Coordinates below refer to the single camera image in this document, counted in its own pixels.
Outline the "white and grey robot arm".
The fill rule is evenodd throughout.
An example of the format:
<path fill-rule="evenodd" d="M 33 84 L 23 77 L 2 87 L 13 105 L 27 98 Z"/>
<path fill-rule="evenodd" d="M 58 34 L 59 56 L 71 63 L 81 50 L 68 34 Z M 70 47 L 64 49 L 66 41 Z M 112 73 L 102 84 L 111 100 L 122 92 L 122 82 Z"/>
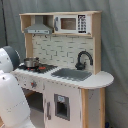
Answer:
<path fill-rule="evenodd" d="M 10 46 L 0 48 L 0 128 L 35 128 L 30 108 L 17 79 L 11 74 L 20 64 L 20 56 Z"/>

